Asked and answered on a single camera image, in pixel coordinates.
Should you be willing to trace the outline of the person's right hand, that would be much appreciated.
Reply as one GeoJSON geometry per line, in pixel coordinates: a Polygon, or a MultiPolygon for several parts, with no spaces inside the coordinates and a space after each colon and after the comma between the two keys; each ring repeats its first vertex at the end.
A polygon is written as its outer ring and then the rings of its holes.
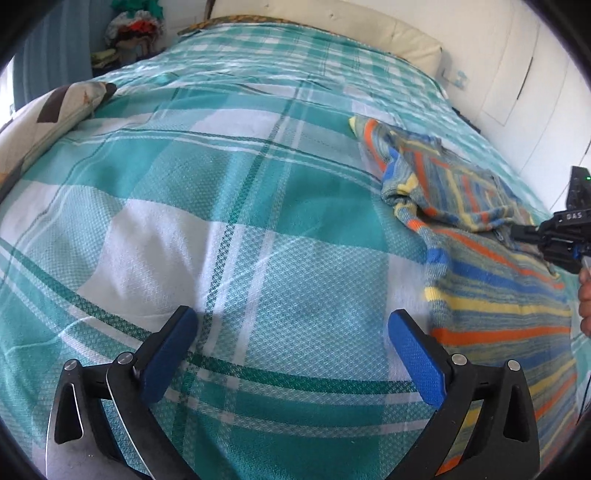
{"type": "Polygon", "coordinates": [[[579,315],[581,317],[580,329],[587,336],[591,337],[591,279],[590,270],[583,267],[579,273],[579,315]]]}

